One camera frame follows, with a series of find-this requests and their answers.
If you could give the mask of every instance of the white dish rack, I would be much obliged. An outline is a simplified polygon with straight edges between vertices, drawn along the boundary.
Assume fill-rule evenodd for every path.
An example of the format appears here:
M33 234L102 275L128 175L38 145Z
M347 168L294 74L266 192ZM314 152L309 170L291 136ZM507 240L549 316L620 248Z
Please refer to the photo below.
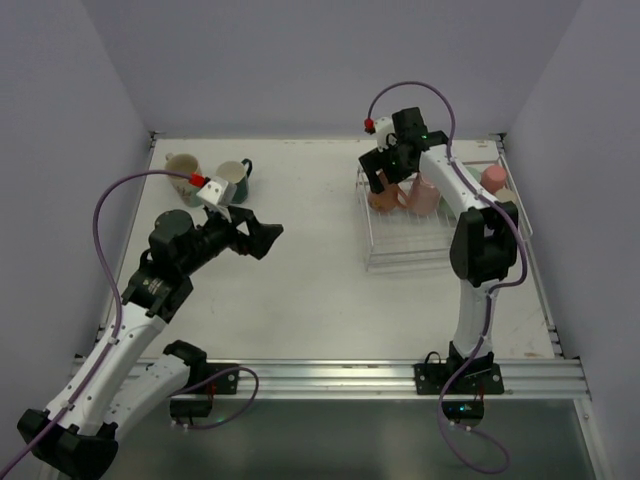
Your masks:
M504 157L494 162L463 162L464 165L483 171L490 165L499 164L508 173L507 187L518 198L520 232L525 240L533 233L522 208L518 190ZM413 176L400 183L409 192ZM373 210L367 201L369 180L364 171L358 169L356 196L361 213L364 264L367 271L379 268L413 269L441 268L449 266L449 247L456 227L456 219L438 208L430 215L416 215L399 208L390 213Z

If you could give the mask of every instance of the tabletop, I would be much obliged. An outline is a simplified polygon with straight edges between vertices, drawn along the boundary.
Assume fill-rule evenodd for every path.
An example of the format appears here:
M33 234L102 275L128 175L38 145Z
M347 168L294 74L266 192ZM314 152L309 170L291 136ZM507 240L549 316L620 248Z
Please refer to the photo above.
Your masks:
M261 261L223 252L192 275L194 291L147 348L157 358L181 339L210 358L412 359L446 354L458 322L459 280L448 268L367 273L355 195L358 157L373 140L161 139L150 168L167 153L196 156L205 175L229 160L250 158L250 194L243 207L284 233ZM493 142L457 141L464 161L491 161ZM149 177L137 209L119 278L121 291L137 269L158 215L187 208L167 179ZM520 273L518 262L509 278ZM498 296L497 358L553 358L533 278Z

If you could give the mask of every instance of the dark green mug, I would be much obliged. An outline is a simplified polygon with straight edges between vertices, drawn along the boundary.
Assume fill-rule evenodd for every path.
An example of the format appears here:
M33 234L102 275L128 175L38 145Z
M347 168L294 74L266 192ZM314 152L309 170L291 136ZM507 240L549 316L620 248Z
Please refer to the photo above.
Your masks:
M231 203L242 203L249 198L249 176L252 170L253 163L248 158L242 162L224 162L216 170L217 177L224 178L236 186Z

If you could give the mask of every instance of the dish rack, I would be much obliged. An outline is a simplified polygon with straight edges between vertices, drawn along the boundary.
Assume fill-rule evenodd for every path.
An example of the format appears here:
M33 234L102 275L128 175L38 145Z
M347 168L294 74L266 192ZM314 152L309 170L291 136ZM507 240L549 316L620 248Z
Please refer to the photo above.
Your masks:
M483 171L490 165L501 165L507 171L507 187L518 198L519 228L525 239L533 231L522 208L511 172L501 155L496 161L463 162L465 166ZM400 188L409 192L415 176L401 182ZM380 213L369 206L369 180L358 168L356 196L362 224L364 264L367 271L379 268L415 269L449 267L449 248L456 228L456 219L438 208L430 215L416 215L399 208Z

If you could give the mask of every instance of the cable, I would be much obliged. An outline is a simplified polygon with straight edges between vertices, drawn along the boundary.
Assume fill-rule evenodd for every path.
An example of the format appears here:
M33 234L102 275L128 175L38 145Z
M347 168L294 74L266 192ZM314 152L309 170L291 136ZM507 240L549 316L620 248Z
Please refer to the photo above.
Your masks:
M186 178L187 180L191 180L191 175L187 175L180 172L168 172L166 170L147 170L146 172L134 173L133 175L128 175L126 177L121 178L120 180L112 183L107 189L103 192L103 194L98 199L96 203L96 207L93 211L93 221L92 221L92 232L93 232L93 243L96 248L96 254L98 255L98 260L100 261L100 265L102 266L102 271L104 272L105 277L107 277L107 282L109 283L109 288L111 289L111 293L113 294L115 303L116 303L116 318L113 331L111 332L111 336L113 338L117 338L118 333L120 332L120 325L122 324L122 299L120 298L120 292L118 291L118 284L116 280L113 278L113 274L111 273L111 269L109 268L109 264L107 263L106 258L104 257L104 252L102 251L102 244L100 243L100 235L98 233L98 220L100 218L100 210L102 209L102 205L104 201L107 199L109 194L129 180L133 180L134 178L146 177L148 175L171 175L175 177ZM107 343L100 352L100 355L96 359L96 362L87 372L87 375L82 379L82 381L78 384L78 387L75 391L69 396L69 400L67 401L68 405L73 405L73 403L78 399L78 397L82 394L83 390L87 387L91 379L94 377L104 359L109 354L111 350L112 344ZM0 471L0 479L5 478L11 470L24 458L27 454L33 450L33 448L51 431L51 429L62 420L64 415L67 413L68 407L63 407L57 413L55 417L51 419L49 424L42 429L38 435L36 435L33 440L31 440L27 445L24 446L18 454L7 463L7 465Z
M515 225L513 220L511 220L511 217L509 217L509 215L507 215L507 213L502 208L500 208L498 205L496 205L495 202L491 201L490 199L488 199L487 197L485 197L484 195L479 193L474 188L474 186L471 184L471 182L469 182L469 180L467 180L467 178L462 173L462 170L460 169L457 161L455 161L455 159L453 158L452 153L451 153L451 147L452 147L452 143L453 143L453 137L454 137L455 132L456 132L456 116L455 116L455 113L453 112L453 107L451 106L451 103L442 94L442 92L440 92L440 90L438 90L437 88L435 88L434 86L432 86L432 85L430 85L428 83L420 82L420 81L413 81L413 80L404 81L404 82L398 82L398 83L394 83L392 85L389 85L388 87L383 89L380 93L378 93L375 96L375 98L373 99L373 101L371 102L371 105L369 105L369 110L367 112L367 119L365 120L365 127L372 122L371 114L373 112L373 107L375 106L375 104L378 101L378 99L380 99L380 97L382 97L382 95L384 95L389 90L392 90L392 89L400 87L400 86L405 86L405 85L416 85L416 86L424 87L424 88L426 88L428 90L431 90L444 103L445 107L447 108L447 111L449 112L449 118L451 119L451 130L449 132L449 141L447 142L447 145L446 145L447 161L449 162L449 164L451 165L451 167L455 171L456 175L460 178L462 183L464 183L464 185L477 198L479 198L484 203L486 203L491 208L493 208L504 219L504 221L509 226L509 229L511 230L511 233L513 234L514 238L516 239L516 244L518 246L518 252L520 253L520 257L521 257L521 261L522 261L522 272L521 272L520 278L518 278L518 280L515 280L513 282L505 282L505 283L496 284L496 285L494 285L493 287L491 287L487 291L487 308L486 308L486 311L485 311L485 322L484 322L484 325L483 325L483 328L482 328L482 334L480 335L478 343L476 344L475 348L471 351L471 354L469 355L469 358L462 364L462 366L458 370L456 370L454 372L453 375L451 375L451 377L449 377L447 382L442 387L442 390L440 392L440 396L438 397L438 412L437 412L438 427L440 429L440 433L442 434L442 438L447 443L447 445L449 446L451 451L467 467L469 467L469 468L471 468L471 469L473 469L473 470L475 470L475 471L477 471L479 473L498 474L498 473L502 473L505 470L507 470L509 468L510 464L511 464L511 456L509 454L509 451L498 440L496 440L491 435L489 435L489 434L487 434L485 432L482 432L482 431L476 430L476 429L472 429L471 427L463 427L463 426L460 426L460 425L453 424L454 428L457 428L457 429L463 430L463 431L467 431L467 432L471 432L471 433L473 433L475 435L478 435L479 437L484 438L485 440L488 440L489 442L493 443L496 447L498 447L498 449L502 452L502 454L505 457L504 464L502 466L500 466L498 468L494 468L494 469L481 467L479 465L475 465L474 463L472 463L470 460L468 460L462 454L462 452L458 449L458 447L448 437L447 432L445 431L445 425L444 425L444 423L448 423L448 421L447 421L446 416L444 415L444 412L442 411L442 403L443 403L444 396L446 395L446 393L449 390L449 388L451 388L451 385L458 379L458 377L460 375L462 375L462 373L467 369L467 367L473 362L473 360L478 355L478 352L482 348L482 345L484 344L484 338L489 333L489 327L491 325L491 308L492 308L492 305L493 305L493 293L496 292L500 288L515 287L515 286L521 285L522 283L524 283L525 279L527 278L529 267L528 267L528 263L527 263L527 254L526 254L526 249L525 249L525 245L524 245L524 240L520 236L520 232L518 231L518 227Z
M260 388L260 379L258 378L258 374L256 372L254 372L253 370L247 367L225 368L224 370L221 370L218 373L211 375L209 378L207 378L206 380L203 380L200 383L196 383L191 387L178 390L177 392L173 393L171 396L174 397L176 395L184 395L185 393L193 392L194 390L198 390L204 387L205 385L210 385L212 382L215 382L218 378L224 377L225 375L228 375L233 372L247 372L251 374L251 376L255 380L255 387L253 389L253 393L251 394L251 397L249 397L249 400L245 402L242 408L238 409L236 412L234 412L232 415L225 418L224 420L220 420L219 422L211 423L209 425L188 425L187 428L189 430L211 430L213 428L221 427L222 425L225 425L230 421L238 418L240 415L246 412L251 405L253 405L253 401L255 400L256 395L258 394L258 389ZM176 419L176 423L179 425L185 426L179 419Z

